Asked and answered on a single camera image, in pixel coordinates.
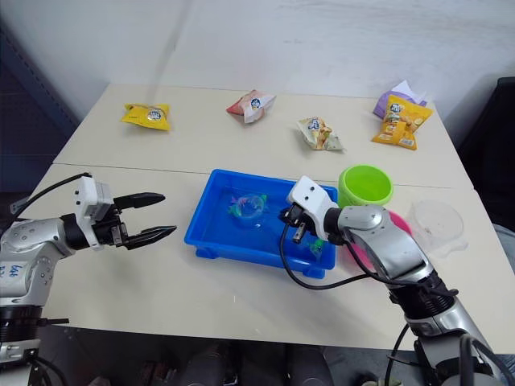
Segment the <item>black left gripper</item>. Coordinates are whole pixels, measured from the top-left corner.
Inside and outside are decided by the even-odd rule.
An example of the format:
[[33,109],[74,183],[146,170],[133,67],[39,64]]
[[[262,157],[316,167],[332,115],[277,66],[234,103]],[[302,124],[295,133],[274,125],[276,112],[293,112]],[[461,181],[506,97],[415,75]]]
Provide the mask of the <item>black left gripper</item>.
[[164,195],[154,192],[136,193],[114,198],[113,204],[103,218],[95,220],[92,226],[98,242],[101,245],[110,245],[117,248],[126,247],[128,250],[133,250],[156,243],[169,236],[177,229],[175,225],[148,228],[137,235],[129,236],[126,224],[121,219],[121,209],[147,207],[165,199]]

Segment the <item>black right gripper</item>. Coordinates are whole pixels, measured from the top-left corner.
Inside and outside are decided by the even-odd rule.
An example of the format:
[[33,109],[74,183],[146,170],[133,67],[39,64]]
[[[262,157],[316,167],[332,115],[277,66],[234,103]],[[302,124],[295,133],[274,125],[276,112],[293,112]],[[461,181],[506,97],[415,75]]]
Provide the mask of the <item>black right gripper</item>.
[[317,236],[314,220],[297,203],[282,209],[278,218],[284,224],[295,229],[295,233],[291,237],[295,244],[300,244],[307,233]]

